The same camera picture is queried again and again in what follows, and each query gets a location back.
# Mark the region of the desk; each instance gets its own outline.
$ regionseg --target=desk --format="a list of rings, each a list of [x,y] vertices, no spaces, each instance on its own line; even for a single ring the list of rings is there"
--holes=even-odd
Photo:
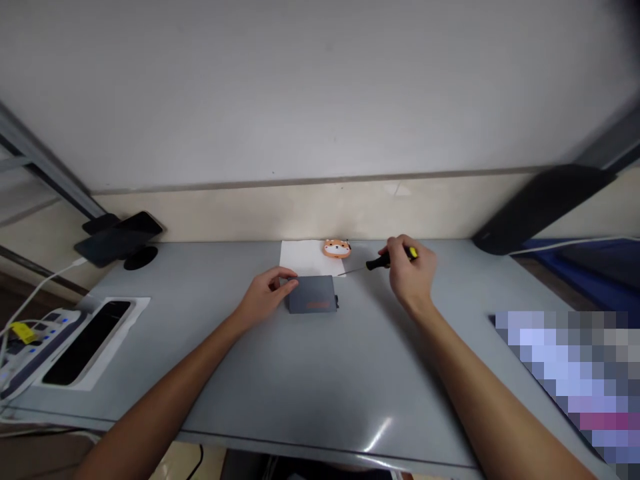
[[[464,341],[599,478],[616,479],[495,332],[499,310],[570,308],[508,257],[470,241],[424,241],[439,267],[433,299]],[[381,241],[351,242],[347,270]],[[92,391],[31,387],[18,418],[108,429],[238,304],[252,277],[278,264],[279,242],[164,243],[137,271],[116,266],[84,298],[151,297]],[[335,278],[337,313],[274,318],[232,348],[178,440],[339,463],[477,479],[470,447],[415,326],[383,269]]]

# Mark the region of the forearm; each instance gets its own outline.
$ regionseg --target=forearm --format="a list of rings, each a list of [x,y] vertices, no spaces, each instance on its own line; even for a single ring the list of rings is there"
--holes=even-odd
[[[593,478],[462,341],[433,304],[426,304],[414,318],[488,478]]]
[[[202,388],[242,334],[241,327],[225,320],[107,432],[75,478],[148,479]]]

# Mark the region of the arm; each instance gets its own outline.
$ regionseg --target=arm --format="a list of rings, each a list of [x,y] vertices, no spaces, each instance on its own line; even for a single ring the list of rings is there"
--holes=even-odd
[[[76,480],[146,480],[174,440],[202,388],[227,352],[252,326],[265,320],[297,286],[296,277],[274,267],[253,279],[229,318],[166,374],[98,442],[75,473]]]
[[[419,258],[409,262],[403,245]],[[471,446],[490,479],[594,479],[594,476],[498,380],[431,301],[434,252],[401,235],[390,238],[393,292],[424,334]]]

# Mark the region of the smartphone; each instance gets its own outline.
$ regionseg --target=smartphone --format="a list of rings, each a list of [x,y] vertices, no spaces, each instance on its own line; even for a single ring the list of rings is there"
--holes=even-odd
[[[162,226],[148,212],[140,212],[76,243],[73,248],[96,267],[102,268],[126,258],[160,233]]]
[[[94,315],[89,324],[60,355],[42,377],[42,383],[69,386],[92,366],[101,347],[115,333],[115,327],[131,306],[130,301],[110,301]]]

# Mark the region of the pixelated area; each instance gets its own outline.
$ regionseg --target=pixelated area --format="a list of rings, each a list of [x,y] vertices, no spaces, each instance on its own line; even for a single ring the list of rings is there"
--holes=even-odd
[[[640,478],[640,330],[626,312],[500,312],[495,328],[616,474]]]

